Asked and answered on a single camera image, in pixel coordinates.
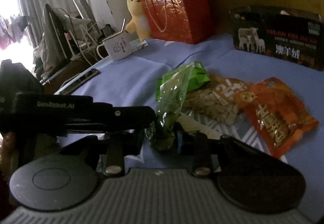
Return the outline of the person's left hand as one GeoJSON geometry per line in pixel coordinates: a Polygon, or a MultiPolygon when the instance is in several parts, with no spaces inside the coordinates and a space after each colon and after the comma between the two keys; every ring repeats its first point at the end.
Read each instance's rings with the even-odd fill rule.
{"type": "Polygon", "coordinates": [[[9,178],[11,175],[14,142],[15,135],[12,132],[3,135],[1,146],[1,172],[6,178],[9,178]]]}

